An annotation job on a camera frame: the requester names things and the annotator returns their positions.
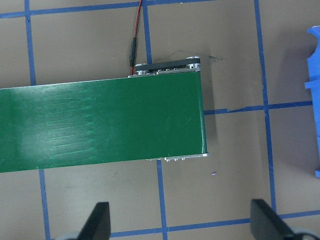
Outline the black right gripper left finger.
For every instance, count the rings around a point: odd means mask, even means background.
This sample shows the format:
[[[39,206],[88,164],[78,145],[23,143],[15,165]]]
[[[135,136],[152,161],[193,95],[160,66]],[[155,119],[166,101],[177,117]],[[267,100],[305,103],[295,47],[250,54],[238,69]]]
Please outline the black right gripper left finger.
[[[81,229],[78,240],[108,240],[111,235],[110,205],[98,202]]]

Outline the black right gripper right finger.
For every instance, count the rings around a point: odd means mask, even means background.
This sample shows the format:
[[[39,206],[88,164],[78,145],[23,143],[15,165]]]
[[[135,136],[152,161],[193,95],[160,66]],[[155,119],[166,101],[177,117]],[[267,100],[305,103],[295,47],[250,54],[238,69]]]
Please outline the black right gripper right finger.
[[[250,231],[255,240],[293,239],[293,231],[263,199],[251,200]]]

